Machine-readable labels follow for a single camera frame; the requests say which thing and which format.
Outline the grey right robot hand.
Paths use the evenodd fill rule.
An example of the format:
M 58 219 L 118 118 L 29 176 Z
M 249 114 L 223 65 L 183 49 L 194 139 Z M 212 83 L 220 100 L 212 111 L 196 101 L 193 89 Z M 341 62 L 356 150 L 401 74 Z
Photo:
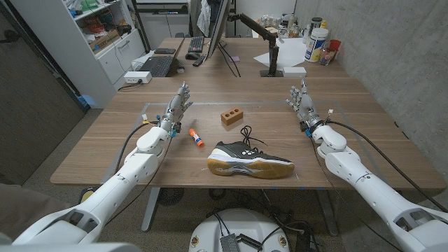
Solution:
M 318 115 L 314 102 L 307 91 L 305 78 L 301 80 L 300 87 L 291 87 L 290 97 L 291 99 L 287 99 L 286 102 L 300 119 L 300 130 L 311 135 L 318 127 L 322 126 L 323 120 Z

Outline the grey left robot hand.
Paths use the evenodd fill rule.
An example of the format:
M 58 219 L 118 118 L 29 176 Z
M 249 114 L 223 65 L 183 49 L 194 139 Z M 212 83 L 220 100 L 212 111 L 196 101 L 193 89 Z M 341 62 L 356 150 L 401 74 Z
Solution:
M 171 132 L 174 126 L 181 122 L 183 114 L 193 104 L 188 101 L 190 98 L 190 90 L 188 84 L 183 81 L 177 93 L 172 97 L 170 102 L 166 105 L 164 114 L 160 121 L 160 127 L 167 132 Z

